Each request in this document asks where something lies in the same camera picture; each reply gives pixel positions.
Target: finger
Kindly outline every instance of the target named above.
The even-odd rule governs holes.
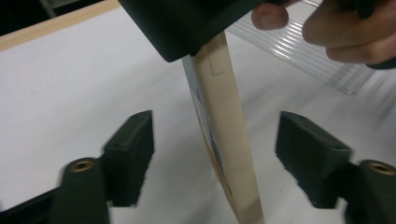
[[[282,6],[264,3],[253,9],[251,21],[259,30],[280,29],[288,24],[289,14]]]
[[[344,63],[382,63],[396,56],[396,34],[367,45],[327,49],[330,59]]]
[[[396,32],[396,1],[379,1],[374,14],[361,20],[356,10],[340,10],[337,0],[325,0],[305,22],[304,39],[329,48],[364,45]]]

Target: wooden edge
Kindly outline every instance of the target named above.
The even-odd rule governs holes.
[[[61,30],[81,21],[85,21],[119,6],[120,3],[116,0],[106,0],[89,7],[84,7],[64,14],[60,17],[40,22],[8,35],[0,36],[0,50],[10,49],[19,44],[39,38],[40,36],[48,35],[52,32]]]
[[[215,170],[216,176],[218,177],[218,180],[219,180],[219,182],[220,182],[220,184],[221,184],[221,186],[222,186],[222,188],[224,190],[224,194],[225,194],[225,196],[227,198],[228,204],[233,209],[233,213],[235,214],[235,217],[238,220],[238,223],[240,223],[238,212],[236,211],[235,201],[233,200],[233,193],[231,192],[230,185],[229,185],[229,183],[227,181],[227,176],[225,176],[225,174],[221,171],[221,168],[219,167],[218,163],[216,162],[215,155],[213,154],[213,150],[211,149],[211,147],[207,143],[205,135],[204,135],[204,133],[202,131],[201,122],[199,122],[199,123],[200,123],[201,133],[202,133],[202,137],[204,138],[206,152],[207,152],[207,155],[209,157],[209,160],[212,163],[212,166],[213,166],[213,169]]]

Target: black clamp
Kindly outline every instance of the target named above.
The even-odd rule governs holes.
[[[316,208],[348,202],[347,224],[396,223],[396,169],[381,161],[349,162],[352,149],[309,119],[281,112],[276,155]]]
[[[168,62],[195,54],[202,45],[259,4],[288,0],[119,0],[152,46]],[[354,0],[361,19],[375,10],[375,0]],[[374,69],[396,67],[396,58]]]
[[[107,224],[107,202],[137,205],[154,153],[151,111],[128,118],[100,158],[65,166],[60,187],[0,213],[0,223]]]

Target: white table surface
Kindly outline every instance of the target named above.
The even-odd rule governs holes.
[[[396,165],[396,71],[347,96],[228,35],[267,224],[344,223],[310,206],[274,153],[280,110]],[[132,114],[154,111],[156,152],[136,208],[112,223],[236,223],[212,170],[180,61],[166,63],[122,8],[0,52],[0,210],[57,186],[64,165],[98,157]]]

